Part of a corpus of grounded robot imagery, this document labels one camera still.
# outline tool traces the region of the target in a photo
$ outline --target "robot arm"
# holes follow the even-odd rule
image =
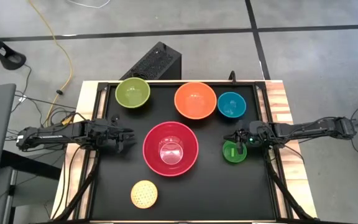
[[[350,140],[356,135],[351,120],[342,117],[321,118],[303,124],[264,123],[252,121],[246,128],[242,123],[233,133],[223,138],[237,143],[237,150],[242,153],[242,143],[248,146],[278,146],[297,139],[309,139],[329,136],[336,139]]]
[[[131,132],[133,130],[129,128],[117,127],[116,120],[109,122],[106,119],[84,119],[75,123],[58,123],[47,128],[25,128],[19,132],[16,146],[26,151],[41,144],[77,143],[89,149],[97,149],[113,140],[118,146],[117,150],[121,152],[122,142],[133,136]]]

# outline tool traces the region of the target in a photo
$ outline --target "table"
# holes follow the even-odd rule
[[[76,108],[76,112],[82,114],[85,118],[91,119],[93,115],[95,99],[97,94],[97,88],[99,82],[103,83],[117,83],[120,81],[84,81],[80,91],[80,97],[78,99],[78,104]],[[231,82],[230,80],[149,80],[148,82]],[[268,116],[271,116],[274,122],[282,122],[282,123],[290,123],[292,124],[292,116],[290,112],[290,108],[287,101],[287,96],[284,89],[284,84],[281,80],[238,80],[237,82],[264,82],[267,96],[264,98],[262,94],[262,90],[258,89],[258,98],[260,103],[260,109],[262,112],[263,121],[268,120]],[[102,91],[99,108],[95,108],[97,110],[97,118],[101,118],[102,110],[103,110],[103,102],[105,101],[106,92]],[[265,100],[268,101],[270,113],[265,109]],[[79,116],[74,118],[75,121],[81,121],[82,119]],[[290,141],[287,143],[288,146],[295,149],[300,153],[300,148],[297,141]],[[55,202],[53,205],[52,214],[56,211],[56,217],[61,214],[64,209],[64,201],[67,198],[68,203],[76,194],[79,184],[81,173],[83,171],[83,164],[85,158],[85,151],[79,151],[76,153],[72,167],[71,167],[71,175],[70,175],[70,185],[67,185],[68,182],[68,170],[71,158],[74,155],[75,150],[77,149],[77,144],[69,144],[67,147],[67,153],[65,156],[65,166],[62,169],[62,172],[66,172],[65,174],[65,186],[63,189],[63,175],[60,175],[60,181],[58,184],[57,194],[55,197]],[[308,178],[306,176],[305,167],[302,163],[302,160],[297,157],[293,152],[281,149],[280,156],[282,159],[282,165],[284,170],[284,175],[287,182],[287,187],[291,194],[294,196],[296,201],[304,208],[304,210],[311,215],[312,217],[316,217],[316,210],[314,208],[313,198],[311,196],[311,191],[308,183]],[[93,165],[93,157],[94,152],[91,152],[88,161],[88,167],[86,173],[89,173],[92,165]],[[89,188],[83,195],[80,210],[78,212],[78,218],[86,217],[86,206],[90,190]],[[280,214],[282,217],[287,217],[287,213],[285,210],[285,202],[282,197],[280,190],[276,186],[277,199],[280,209]],[[63,196],[63,203],[58,208],[61,197]]]

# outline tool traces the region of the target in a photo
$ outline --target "floor tile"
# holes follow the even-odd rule
[[[258,27],[358,24],[358,0],[251,0]]]
[[[57,35],[250,27],[243,0],[111,0],[101,9],[64,0],[33,2]],[[80,2],[96,6],[105,0]],[[31,5],[0,0],[0,37],[35,35],[50,33]]]
[[[350,118],[358,108],[358,30],[269,33],[261,39],[270,76],[284,81],[294,122]],[[358,148],[358,135],[354,143]],[[315,139],[301,151],[318,216],[358,223],[358,153],[350,141]]]

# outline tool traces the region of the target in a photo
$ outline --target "black speaker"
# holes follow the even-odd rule
[[[181,53],[158,42],[120,80],[130,77],[181,80]]]

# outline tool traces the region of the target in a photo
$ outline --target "green bowl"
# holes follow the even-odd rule
[[[223,144],[223,157],[229,162],[241,162],[247,157],[247,148],[244,143],[242,143],[242,148],[244,150],[242,154],[239,154],[237,151],[236,144],[231,141],[226,141]]]
[[[150,97],[149,84],[141,78],[127,78],[116,88],[116,100],[125,108],[138,108]]]

